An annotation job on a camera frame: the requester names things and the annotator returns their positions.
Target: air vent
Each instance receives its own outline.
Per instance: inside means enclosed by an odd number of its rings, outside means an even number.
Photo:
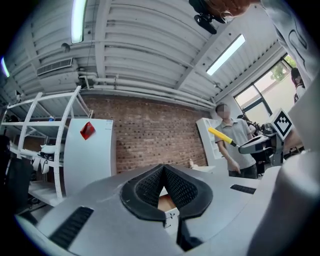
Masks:
[[[248,186],[241,186],[241,185],[232,185],[230,187],[232,190],[248,193],[248,194],[254,194],[256,192],[256,189],[253,187],[248,187]]]
[[[48,73],[54,70],[69,68],[72,65],[72,61],[73,61],[73,58],[68,58],[68,59],[60,60],[48,65],[42,66],[37,69],[36,74],[37,76],[41,76],[45,73]]]
[[[68,249],[94,210],[87,207],[79,207],[69,218],[50,236],[50,240],[58,246]]]

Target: hand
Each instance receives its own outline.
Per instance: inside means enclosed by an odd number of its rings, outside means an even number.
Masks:
[[[236,161],[234,161],[234,160],[231,161],[231,162],[229,163],[229,165],[230,165],[230,167],[231,167],[231,171],[237,172],[237,173],[241,174],[240,166],[239,166],[239,164],[238,164]]]
[[[236,17],[246,12],[250,4],[259,0],[209,0],[206,1],[208,11],[217,17]]]

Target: black slot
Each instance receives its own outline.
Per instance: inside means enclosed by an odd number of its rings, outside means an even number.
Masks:
[[[232,185],[230,187],[230,189],[244,192],[244,193],[248,193],[248,194],[252,194],[252,195],[256,192],[255,188],[248,187],[248,186],[241,186],[241,185]]]
[[[50,236],[50,240],[58,246],[68,249],[93,212],[94,210],[90,208],[79,207]]]

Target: window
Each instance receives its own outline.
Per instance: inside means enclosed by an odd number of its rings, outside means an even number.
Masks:
[[[256,122],[259,125],[265,124],[270,117],[263,102],[246,111],[245,114],[250,121]]]
[[[288,112],[293,107],[296,88],[291,80],[291,69],[296,66],[296,62],[286,55],[235,97],[252,122],[262,125],[279,108]]]

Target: brick wall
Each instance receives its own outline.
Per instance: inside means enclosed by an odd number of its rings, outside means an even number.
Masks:
[[[152,164],[207,165],[196,121],[209,112],[128,97],[86,96],[94,118],[114,120],[119,173]]]

